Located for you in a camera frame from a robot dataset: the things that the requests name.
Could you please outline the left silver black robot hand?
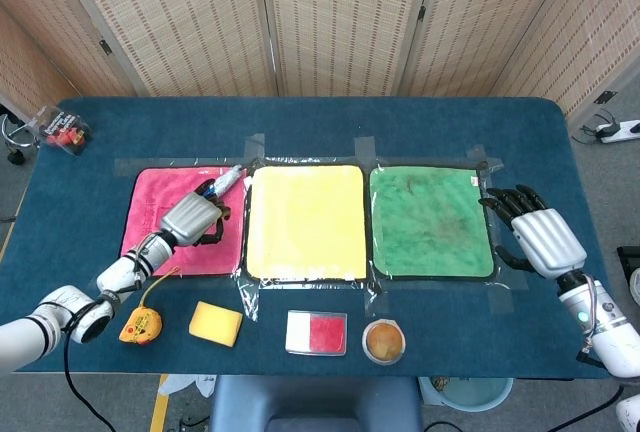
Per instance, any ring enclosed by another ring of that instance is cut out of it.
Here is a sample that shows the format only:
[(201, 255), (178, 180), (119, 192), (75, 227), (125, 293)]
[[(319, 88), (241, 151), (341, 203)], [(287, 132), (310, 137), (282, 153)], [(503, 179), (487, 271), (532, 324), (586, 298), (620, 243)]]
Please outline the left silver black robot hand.
[(159, 235), (171, 248), (217, 244), (231, 209), (215, 192), (215, 179), (202, 182), (161, 219)]

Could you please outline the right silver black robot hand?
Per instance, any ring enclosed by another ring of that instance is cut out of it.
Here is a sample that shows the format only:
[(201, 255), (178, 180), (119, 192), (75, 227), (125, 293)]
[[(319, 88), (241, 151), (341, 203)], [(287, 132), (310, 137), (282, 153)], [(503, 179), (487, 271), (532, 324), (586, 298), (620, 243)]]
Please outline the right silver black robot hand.
[(513, 189), (489, 188), (487, 193), (479, 203), (507, 226), (524, 253), (518, 258), (496, 245), (496, 254), (507, 266), (550, 280), (581, 271), (586, 250), (559, 212), (533, 188), (518, 184)]

